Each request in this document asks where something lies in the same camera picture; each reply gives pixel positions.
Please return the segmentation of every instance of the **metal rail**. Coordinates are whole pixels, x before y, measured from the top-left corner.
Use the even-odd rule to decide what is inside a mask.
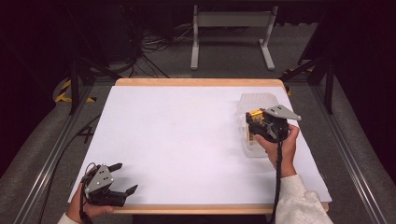
[[[81,111],[82,107],[84,106],[84,100],[89,97],[89,94],[92,90],[91,86],[83,87],[81,95],[80,95],[80,104],[76,108],[76,111],[73,115],[69,116],[66,120],[66,123],[55,142],[55,145],[52,148],[42,170],[40,171],[35,183],[32,186],[32,189],[29,192],[23,206],[21,207],[20,212],[18,213],[17,217],[14,220],[14,224],[23,224],[27,223],[34,211],[37,203],[46,188],[52,173],[54,172],[55,165],[57,160],[61,157],[62,151],[64,149],[64,144],[66,143],[67,137],[78,117],[79,112]]]
[[[355,161],[355,158],[353,157],[353,154],[347,144],[347,141],[342,135],[342,132],[337,124],[337,121],[335,120],[333,115],[329,115],[329,113],[327,112],[326,106],[323,104],[323,98],[324,98],[323,93],[321,92],[318,86],[311,86],[311,90],[314,93],[315,98],[320,106],[320,109],[322,113],[325,115],[326,120],[332,129],[332,133],[339,146],[338,151],[344,161],[344,164],[346,165],[346,168],[349,171],[352,181],[355,184],[356,190],[361,196],[361,200],[363,201],[364,206],[366,207],[366,210],[372,222],[380,223],[380,224],[388,223],[385,220],[384,215],[382,214],[381,209],[379,208],[377,202],[375,201],[374,195],[370,191],[367,181],[364,178],[364,175],[361,172],[361,169],[359,168],[357,162]]]

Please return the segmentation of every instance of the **white metal frame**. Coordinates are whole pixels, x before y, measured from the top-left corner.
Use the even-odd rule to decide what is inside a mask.
[[[269,70],[274,70],[274,62],[268,50],[268,41],[276,18],[277,7],[272,11],[258,12],[216,12],[216,11],[198,11],[198,6],[194,6],[193,31],[194,39],[191,54],[191,70],[198,69],[199,39],[198,27],[219,27],[219,26],[263,26],[266,28],[265,37],[259,39],[262,55]]]

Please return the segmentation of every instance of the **clear plastic box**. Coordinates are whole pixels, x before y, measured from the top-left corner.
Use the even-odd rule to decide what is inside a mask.
[[[257,141],[248,140],[246,113],[255,109],[266,109],[276,105],[279,105],[276,97],[268,92],[244,93],[241,95],[241,99],[236,108],[236,114],[239,118],[244,152],[248,157],[267,157],[267,154]]]

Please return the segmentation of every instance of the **white tabletop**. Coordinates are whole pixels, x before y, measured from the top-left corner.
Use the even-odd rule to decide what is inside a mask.
[[[253,92],[292,110],[281,87],[113,87],[73,192],[89,163],[121,162],[110,189],[139,185],[126,205],[272,204],[276,171],[244,154],[236,115],[241,95]],[[330,202],[302,133],[294,164],[306,187]]]

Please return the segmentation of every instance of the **person's arm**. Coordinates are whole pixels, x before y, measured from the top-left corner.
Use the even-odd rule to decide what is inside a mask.
[[[79,197],[81,193],[82,184],[78,186],[76,193],[73,195],[72,201],[70,202],[67,212],[64,213],[59,220],[58,224],[76,224],[83,223],[79,217]],[[113,207],[111,206],[96,206],[90,203],[84,204],[84,212],[89,217],[98,217],[102,214],[112,213]]]
[[[306,190],[304,182],[293,165],[296,140],[300,129],[289,125],[290,133],[282,145],[281,181],[279,202],[276,208],[276,224],[283,223],[321,223],[330,224],[316,192]],[[276,168],[277,144],[268,142],[260,135],[256,140],[265,149],[268,159]]]

